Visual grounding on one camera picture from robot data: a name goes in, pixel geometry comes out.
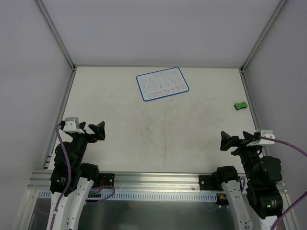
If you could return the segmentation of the blue framed whiteboard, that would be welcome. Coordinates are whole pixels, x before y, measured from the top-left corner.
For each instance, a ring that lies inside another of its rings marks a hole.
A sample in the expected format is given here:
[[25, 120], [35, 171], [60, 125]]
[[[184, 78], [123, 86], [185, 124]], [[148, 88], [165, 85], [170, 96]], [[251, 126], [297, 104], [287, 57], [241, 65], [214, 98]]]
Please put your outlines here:
[[136, 76], [145, 102], [185, 93], [189, 86], [180, 68], [168, 68]]

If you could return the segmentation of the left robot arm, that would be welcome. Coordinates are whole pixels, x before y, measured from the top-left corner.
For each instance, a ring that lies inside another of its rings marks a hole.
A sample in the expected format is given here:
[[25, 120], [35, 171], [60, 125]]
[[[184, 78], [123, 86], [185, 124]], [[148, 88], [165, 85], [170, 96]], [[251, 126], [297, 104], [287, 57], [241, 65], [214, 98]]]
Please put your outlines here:
[[89, 124], [69, 118], [57, 124], [59, 144], [55, 149], [54, 169], [50, 177], [51, 208], [48, 230], [75, 230], [92, 187], [100, 182], [97, 165], [84, 163], [88, 144], [105, 140], [105, 122]]

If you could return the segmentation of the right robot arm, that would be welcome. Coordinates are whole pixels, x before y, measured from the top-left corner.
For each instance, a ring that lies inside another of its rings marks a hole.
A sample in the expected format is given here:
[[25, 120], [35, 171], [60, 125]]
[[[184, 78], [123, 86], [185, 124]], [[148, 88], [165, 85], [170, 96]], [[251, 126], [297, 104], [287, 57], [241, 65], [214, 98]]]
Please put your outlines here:
[[[280, 217], [283, 200], [277, 184], [282, 180], [281, 161], [271, 156], [260, 156], [263, 146], [274, 144], [275, 136], [270, 130], [253, 134], [244, 131], [243, 136], [230, 136], [222, 131], [220, 150], [235, 148], [231, 154], [240, 157], [247, 179], [247, 199], [256, 214], [261, 219]], [[240, 178], [235, 167], [218, 167], [213, 177], [215, 186], [226, 194], [235, 229], [252, 229], [252, 221], [241, 194]]]

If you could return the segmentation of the green bone-shaped eraser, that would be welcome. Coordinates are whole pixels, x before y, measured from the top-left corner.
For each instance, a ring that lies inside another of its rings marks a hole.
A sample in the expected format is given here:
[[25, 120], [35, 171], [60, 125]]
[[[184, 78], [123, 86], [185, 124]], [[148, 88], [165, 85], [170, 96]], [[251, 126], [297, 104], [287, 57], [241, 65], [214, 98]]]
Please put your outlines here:
[[241, 102], [241, 103], [235, 103], [234, 108], [236, 110], [242, 110], [248, 108], [248, 104], [246, 102]]

